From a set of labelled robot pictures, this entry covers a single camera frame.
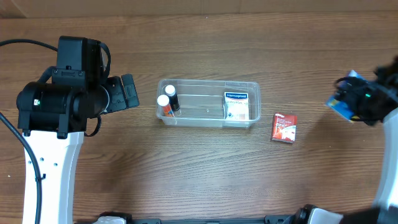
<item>wooden surface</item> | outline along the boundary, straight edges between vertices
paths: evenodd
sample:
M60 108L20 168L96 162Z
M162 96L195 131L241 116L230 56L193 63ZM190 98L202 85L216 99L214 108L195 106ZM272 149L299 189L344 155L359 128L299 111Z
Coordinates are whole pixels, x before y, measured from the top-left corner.
M133 73L140 107L103 117L78 160L74 219L103 211L136 218L232 218L336 212L371 205L384 152L382 126L349 124L324 106L351 69L374 78L398 49L396 12L1 19L1 40L57 45L60 35L105 42L111 74ZM17 125L16 96L56 53L0 49L0 110ZM163 78L255 81L262 118L252 129L166 127L155 117ZM298 116L297 142L270 141L275 112ZM0 223L21 222L24 151L0 125Z
M0 0L6 18L394 10L396 0Z

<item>red box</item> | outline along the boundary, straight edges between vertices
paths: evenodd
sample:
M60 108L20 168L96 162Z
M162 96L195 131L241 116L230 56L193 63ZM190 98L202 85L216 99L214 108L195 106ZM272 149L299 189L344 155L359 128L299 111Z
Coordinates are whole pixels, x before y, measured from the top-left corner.
M293 143L296 138L297 116L276 113L272 125L272 140Z

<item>black cable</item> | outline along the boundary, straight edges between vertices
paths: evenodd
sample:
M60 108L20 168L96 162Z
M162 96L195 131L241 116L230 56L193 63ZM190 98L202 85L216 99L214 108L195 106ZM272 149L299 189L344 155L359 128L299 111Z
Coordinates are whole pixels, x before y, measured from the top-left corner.
M100 131L101 123L102 123L101 115L98 115L98 117L97 117L97 126L95 127L94 131L91 134L85 133L85 136L86 137L93 137L94 135L96 135L98 133L98 131Z
M58 48L53 47L53 46L51 46L51 45L49 45L49 44L45 44L45 43L40 42L40 41L29 40L29 39L11 39L11 40L5 40L5 41L0 42L0 47L1 47L1 46L4 46L4 45L7 45L7 44L15 44L15 43L30 43L30 44L37 44L37 45L46 47L46 48L48 48L48 49L54 50L54 51L56 51L56 52L58 51Z
M35 171L36 176L36 188L37 188L37 200L36 200L36 217L35 217L35 224L40 224L40 216L42 213L42 176L40 174L39 165L37 163L35 154L30 148L27 141L22 137L19 131L7 120L7 118L0 112L0 119L1 121L7 126L8 129L18 138L18 140L22 143L25 147L26 152L28 153L30 160L32 161L33 169Z

